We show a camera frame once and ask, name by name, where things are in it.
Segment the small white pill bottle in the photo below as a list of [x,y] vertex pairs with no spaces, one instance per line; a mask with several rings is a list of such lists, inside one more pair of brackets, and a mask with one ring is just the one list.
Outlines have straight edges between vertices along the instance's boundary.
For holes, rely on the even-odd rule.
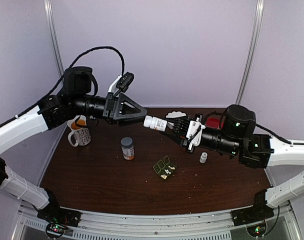
[[143,126],[152,130],[164,132],[167,127],[167,121],[155,116],[145,116]]

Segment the grey lid pill bottle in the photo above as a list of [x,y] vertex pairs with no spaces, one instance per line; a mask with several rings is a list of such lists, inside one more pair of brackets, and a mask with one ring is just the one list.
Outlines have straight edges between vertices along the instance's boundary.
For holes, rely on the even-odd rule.
[[121,139],[121,149],[125,160],[133,160],[135,157],[133,140],[130,137]]

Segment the green weekly pill organizer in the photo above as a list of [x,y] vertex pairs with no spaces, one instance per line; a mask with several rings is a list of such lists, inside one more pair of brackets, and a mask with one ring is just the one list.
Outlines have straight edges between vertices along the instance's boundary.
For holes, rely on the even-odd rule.
[[[162,179],[163,181],[166,181],[167,179],[169,179],[171,176],[174,175],[175,171],[176,170],[171,170],[171,169],[168,169],[167,166],[168,165],[171,165],[171,166],[175,166],[176,167],[176,170],[177,170],[177,166],[173,163],[170,162],[170,158],[169,156],[165,156],[163,159],[160,159],[154,166],[153,166],[153,169],[155,171],[155,173],[158,175],[158,177],[160,179]],[[165,172],[165,169],[168,169],[172,172],[172,174],[167,174]],[[161,175],[167,175],[167,179],[163,179],[161,177]]]

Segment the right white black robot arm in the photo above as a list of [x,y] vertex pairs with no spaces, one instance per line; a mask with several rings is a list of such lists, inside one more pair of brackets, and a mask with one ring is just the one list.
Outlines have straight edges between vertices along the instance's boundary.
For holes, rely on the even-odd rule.
[[[287,140],[257,124],[256,115],[244,106],[232,104],[219,114],[218,127],[209,127],[209,116],[194,117],[171,112],[156,122],[156,130],[166,132],[192,153],[196,147],[238,157],[240,164],[253,169],[280,165],[304,166],[304,141]],[[286,182],[258,193],[258,202],[248,210],[251,220],[258,221],[267,207],[304,193],[304,170]]]

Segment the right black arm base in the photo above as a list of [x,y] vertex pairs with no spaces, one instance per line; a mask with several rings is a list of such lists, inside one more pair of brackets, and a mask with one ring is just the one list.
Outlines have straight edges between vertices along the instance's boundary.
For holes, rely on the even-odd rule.
[[260,222],[257,225],[247,227],[247,232],[252,237],[264,237],[268,233],[266,220],[274,216],[274,209],[267,206],[265,194],[267,190],[261,190],[254,196],[254,204],[231,211],[234,226],[250,225]]

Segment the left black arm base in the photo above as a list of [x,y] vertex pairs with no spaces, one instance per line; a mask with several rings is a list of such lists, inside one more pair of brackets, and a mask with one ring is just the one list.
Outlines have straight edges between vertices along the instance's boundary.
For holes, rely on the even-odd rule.
[[51,239],[58,239],[63,236],[69,227],[77,227],[81,218],[81,212],[62,208],[55,194],[45,189],[49,197],[49,204],[43,209],[34,209],[37,211],[37,217],[48,222],[45,228],[46,235]]

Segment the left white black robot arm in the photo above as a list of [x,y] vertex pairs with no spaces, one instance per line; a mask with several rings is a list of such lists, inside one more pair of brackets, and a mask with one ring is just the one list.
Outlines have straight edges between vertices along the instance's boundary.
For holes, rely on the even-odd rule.
[[56,95],[45,97],[26,113],[0,127],[0,190],[29,202],[53,222],[59,222],[64,216],[55,195],[14,173],[1,154],[34,135],[80,116],[103,119],[110,124],[137,122],[146,116],[146,109],[124,94],[134,79],[132,73],[118,76],[107,96],[99,97],[90,94],[91,87],[98,86],[92,71],[86,66],[66,69],[64,85]]

